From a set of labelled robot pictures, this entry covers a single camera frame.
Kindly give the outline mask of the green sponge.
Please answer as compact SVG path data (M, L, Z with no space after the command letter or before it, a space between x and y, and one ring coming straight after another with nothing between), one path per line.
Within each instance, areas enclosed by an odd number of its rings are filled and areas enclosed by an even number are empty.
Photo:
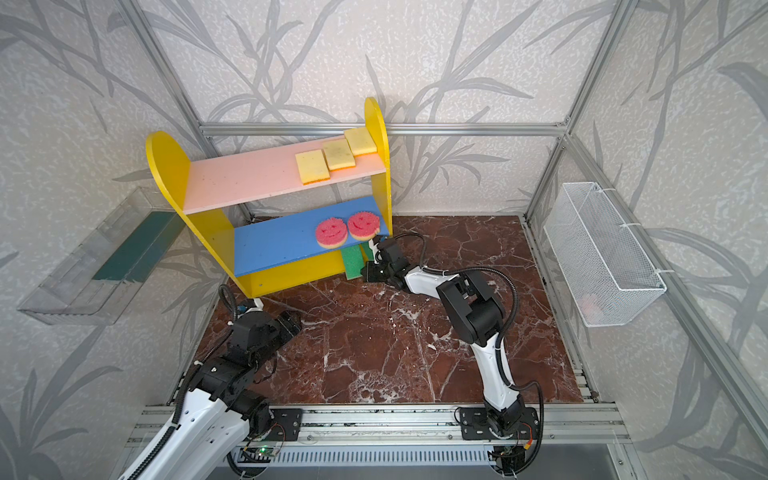
M368 243L345 247L341 250L345 268L345 276L348 280L361 278L366 264L373 259L373 253Z

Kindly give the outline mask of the pink smiley sponge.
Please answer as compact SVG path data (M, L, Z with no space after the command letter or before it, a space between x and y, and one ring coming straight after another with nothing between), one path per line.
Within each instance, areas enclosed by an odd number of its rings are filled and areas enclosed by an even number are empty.
M348 239L348 227L340 218L328 218L315 229L318 245L327 250L342 247Z
M357 241L368 241L381 231L381 218L369 211L353 214L347 222L349 235Z

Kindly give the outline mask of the orange yellow sponge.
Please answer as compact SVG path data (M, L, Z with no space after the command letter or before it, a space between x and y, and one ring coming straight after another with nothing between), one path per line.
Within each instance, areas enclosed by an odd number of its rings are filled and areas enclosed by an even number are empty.
M303 185L330 179L324 152L320 149L297 153L295 155L299 177Z

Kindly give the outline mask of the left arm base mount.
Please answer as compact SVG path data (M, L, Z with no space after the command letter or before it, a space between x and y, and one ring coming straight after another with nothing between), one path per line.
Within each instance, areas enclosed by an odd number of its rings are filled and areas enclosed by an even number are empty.
M263 409L251 419L254 441L295 442L302 426L301 408Z

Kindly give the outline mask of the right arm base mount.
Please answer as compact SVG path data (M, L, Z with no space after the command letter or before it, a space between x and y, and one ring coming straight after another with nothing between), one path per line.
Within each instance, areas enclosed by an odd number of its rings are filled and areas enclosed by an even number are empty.
M525 407L520 417L501 433L496 430L484 407L458 407L454 411L455 420L461 430L461 438L466 441L532 441L538 438L540 419L533 407Z

